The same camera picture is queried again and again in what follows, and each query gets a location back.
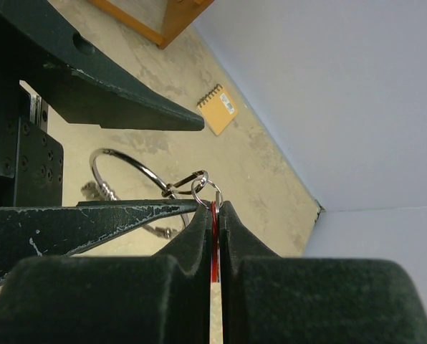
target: wall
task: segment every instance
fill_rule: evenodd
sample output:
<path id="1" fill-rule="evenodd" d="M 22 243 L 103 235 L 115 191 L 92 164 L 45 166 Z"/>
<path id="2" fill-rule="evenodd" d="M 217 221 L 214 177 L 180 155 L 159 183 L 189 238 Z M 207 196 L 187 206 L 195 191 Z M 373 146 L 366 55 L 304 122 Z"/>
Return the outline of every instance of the wall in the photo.
<path id="1" fill-rule="evenodd" d="M 322 214 L 304 256 L 397 262 L 412 277 L 427 311 L 427 207 Z"/>
<path id="2" fill-rule="evenodd" d="M 326 209 L 427 206 L 427 0 L 215 0 L 196 28 Z"/>

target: notebook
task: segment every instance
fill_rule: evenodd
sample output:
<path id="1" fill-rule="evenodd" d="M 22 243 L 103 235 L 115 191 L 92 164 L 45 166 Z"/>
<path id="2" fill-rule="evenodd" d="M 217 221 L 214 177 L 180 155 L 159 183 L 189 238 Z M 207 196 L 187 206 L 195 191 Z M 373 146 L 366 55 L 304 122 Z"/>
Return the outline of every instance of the notebook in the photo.
<path id="1" fill-rule="evenodd" d="M 220 84 L 199 100 L 197 108 L 215 135 L 220 135 L 238 113 L 236 104 Z"/>

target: floor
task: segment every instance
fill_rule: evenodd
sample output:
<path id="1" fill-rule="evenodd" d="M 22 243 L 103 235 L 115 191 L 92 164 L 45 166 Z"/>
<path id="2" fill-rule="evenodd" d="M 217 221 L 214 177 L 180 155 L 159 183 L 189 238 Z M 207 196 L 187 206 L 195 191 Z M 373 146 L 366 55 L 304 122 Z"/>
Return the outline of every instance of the floor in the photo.
<path id="1" fill-rule="evenodd" d="M 160 6 L 160 1 L 143 1 L 146 6 Z M 221 83 L 239 107 L 238 116 L 220 136 L 208 128 L 172 133 L 70 125 L 51 110 L 49 134 L 64 146 L 64 205 L 74 206 L 83 200 L 80 188 L 92 180 L 89 154 L 100 147 L 115 148 L 137 158 L 166 182 L 207 170 L 243 223 L 266 245 L 282 256 L 301 255 L 318 207 L 196 31 L 188 28 L 161 51 L 86 0 L 50 2 L 85 38 L 154 91 L 196 111 L 198 99 Z M 120 198 L 160 198 L 150 181 L 124 163 L 103 157 L 98 166 Z M 202 196 L 213 199 L 214 193 L 207 190 Z M 180 229 L 181 220 L 160 220 L 158 225 Z M 136 230 L 87 254 L 149 255 L 166 243 L 147 231 Z M 219 293 L 214 286 L 212 343 L 221 342 Z"/>

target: concrete floor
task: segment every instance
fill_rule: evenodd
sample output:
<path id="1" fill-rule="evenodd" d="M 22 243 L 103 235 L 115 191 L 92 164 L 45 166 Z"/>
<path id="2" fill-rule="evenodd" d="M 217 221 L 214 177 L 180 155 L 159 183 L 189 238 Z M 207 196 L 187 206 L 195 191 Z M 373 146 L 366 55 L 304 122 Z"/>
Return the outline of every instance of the concrete floor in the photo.
<path id="1" fill-rule="evenodd" d="M 80 188 L 92 180 L 90 153 L 100 147 L 115 148 L 137 158 L 166 182 L 207 170 L 243 223 L 266 245 L 280 255 L 299 256 L 318 207 L 195 30 L 188 28 L 161 51 L 85 0 L 50 2 L 86 39 L 156 92 L 196 111 L 198 99 L 221 83 L 239 107 L 239 115 L 218 137 L 208 128 L 172 133 L 70 125 L 51 110 L 49 134 L 64 146 L 64 205 L 84 200 Z M 122 199 L 160 198 L 150 181 L 124 163 L 103 157 L 98 166 Z M 202 196 L 213 199 L 214 193 L 207 190 Z M 165 219 L 157 224 L 180 229 L 181 220 Z M 149 255 L 166 243 L 139 229 L 87 254 Z M 212 343 L 221 342 L 219 293 L 214 286 Z"/>

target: wooden frame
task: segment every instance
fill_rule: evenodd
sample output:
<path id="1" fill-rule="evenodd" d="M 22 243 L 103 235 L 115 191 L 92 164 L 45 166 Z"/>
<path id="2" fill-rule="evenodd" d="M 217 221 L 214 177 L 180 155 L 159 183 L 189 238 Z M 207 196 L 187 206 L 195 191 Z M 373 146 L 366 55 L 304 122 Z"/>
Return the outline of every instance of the wooden frame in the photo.
<path id="1" fill-rule="evenodd" d="M 164 49 L 214 0 L 168 0 L 163 18 L 163 32 L 157 32 L 108 0 L 89 0 L 92 4 L 115 17 L 123 24 Z"/>

